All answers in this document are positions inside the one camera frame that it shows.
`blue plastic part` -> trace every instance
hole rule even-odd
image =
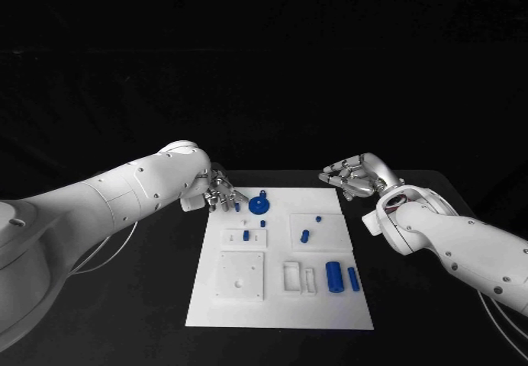
[[[300,241],[302,242],[309,242],[309,236],[310,236],[310,232],[307,230],[303,231],[303,236],[300,237]]]
[[[355,292],[359,291],[359,282],[358,282],[358,276],[355,274],[355,268],[349,267],[349,282],[352,283],[352,290]]]
[[[261,191],[261,194],[250,200],[250,211],[256,215],[263,215],[270,210],[270,201],[267,200],[267,192]]]
[[[328,290],[339,293],[345,291],[344,278],[341,276],[339,262],[326,263]]]

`black table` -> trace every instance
hole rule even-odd
[[[230,180],[237,186],[329,188],[318,173],[232,171]],[[472,215],[439,172],[395,173]],[[42,322],[0,354],[0,365],[522,364],[476,291],[446,273],[433,253],[403,256],[382,236],[369,235],[361,217],[377,199],[349,203],[339,193],[374,331],[185,327],[208,211],[185,213],[176,203],[137,224],[113,262],[68,280]]]

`hole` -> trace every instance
hole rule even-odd
[[[15,226],[23,227],[26,226],[26,223],[20,219],[10,219],[9,223]]]

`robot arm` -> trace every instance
hole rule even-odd
[[[38,196],[0,201],[0,351],[45,316],[72,266],[117,231],[181,199],[183,211],[248,199],[189,141]]]
[[[457,216],[443,197],[406,185],[374,154],[323,171],[319,178],[344,188],[349,201],[380,193],[377,209],[364,217],[371,234],[382,233],[403,255],[430,249],[455,277],[528,316],[528,242],[475,218]]]

